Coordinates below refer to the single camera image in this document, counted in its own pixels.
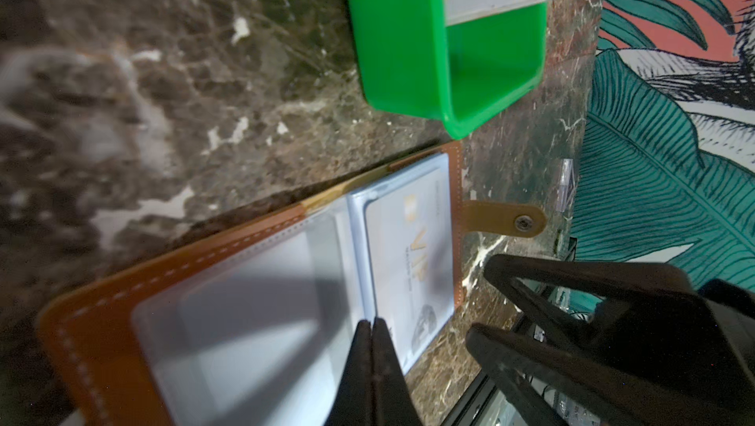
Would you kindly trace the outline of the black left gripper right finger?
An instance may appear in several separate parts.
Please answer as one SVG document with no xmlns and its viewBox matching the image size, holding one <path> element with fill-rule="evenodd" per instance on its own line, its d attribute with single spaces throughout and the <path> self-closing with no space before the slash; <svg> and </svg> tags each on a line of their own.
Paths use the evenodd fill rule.
<svg viewBox="0 0 755 426">
<path fill-rule="evenodd" d="M 373 425 L 421 425 L 384 319 L 372 329 Z"/>
</svg>

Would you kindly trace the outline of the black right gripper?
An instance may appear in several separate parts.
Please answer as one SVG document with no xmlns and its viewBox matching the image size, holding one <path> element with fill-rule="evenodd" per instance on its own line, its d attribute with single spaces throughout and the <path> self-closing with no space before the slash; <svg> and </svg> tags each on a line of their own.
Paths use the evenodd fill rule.
<svg viewBox="0 0 755 426">
<path fill-rule="evenodd" d="M 528 376 L 609 425 L 754 423 L 750 292 L 722 280 L 694 291 L 684 271 L 662 263 L 497 255 L 484 276 L 554 343 L 589 343 L 593 355 L 613 367 L 511 331 L 473 325 L 466 349 L 527 424 L 566 424 Z M 592 322 L 582 322 L 538 298 L 525 280 L 602 301 Z"/>
</svg>

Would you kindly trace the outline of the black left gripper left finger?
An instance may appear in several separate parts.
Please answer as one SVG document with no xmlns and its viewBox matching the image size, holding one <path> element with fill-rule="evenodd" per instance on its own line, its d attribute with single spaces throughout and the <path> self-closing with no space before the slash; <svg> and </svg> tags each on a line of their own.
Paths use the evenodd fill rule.
<svg viewBox="0 0 755 426">
<path fill-rule="evenodd" d="M 360 321 L 326 425 L 372 425 L 373 403 L 372 325 Z"/>
</svg>

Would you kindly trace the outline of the brown leather card holder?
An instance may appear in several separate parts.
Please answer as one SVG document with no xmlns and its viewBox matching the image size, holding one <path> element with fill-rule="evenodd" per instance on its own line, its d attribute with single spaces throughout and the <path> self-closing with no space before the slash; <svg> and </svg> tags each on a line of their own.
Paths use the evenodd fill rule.
<svg viewBox="0 0 755 426">
<path fill-rule="evenodd" d="M 454 311 L 470 232 L 533 237 L 543 211 L 467 200 L 457 142 L 64 295 L 37 321 L 90 425 L 326 425 L 360 321 L 377 316 L 363 208 L 408 170 L 446 168 Z"/>
</svg>

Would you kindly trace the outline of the green plastic tray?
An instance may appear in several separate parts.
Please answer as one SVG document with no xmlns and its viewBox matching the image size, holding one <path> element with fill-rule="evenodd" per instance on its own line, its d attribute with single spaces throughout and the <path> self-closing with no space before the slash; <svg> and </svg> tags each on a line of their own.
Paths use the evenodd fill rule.
<svg viewBox="0 0 755 426">
<path fill-rule="evenodd" d="M 444 0 L 347 0 L 368 103 L 468 136 L 540 83 L 548 1 L 448 26 Z"/>
</svg>

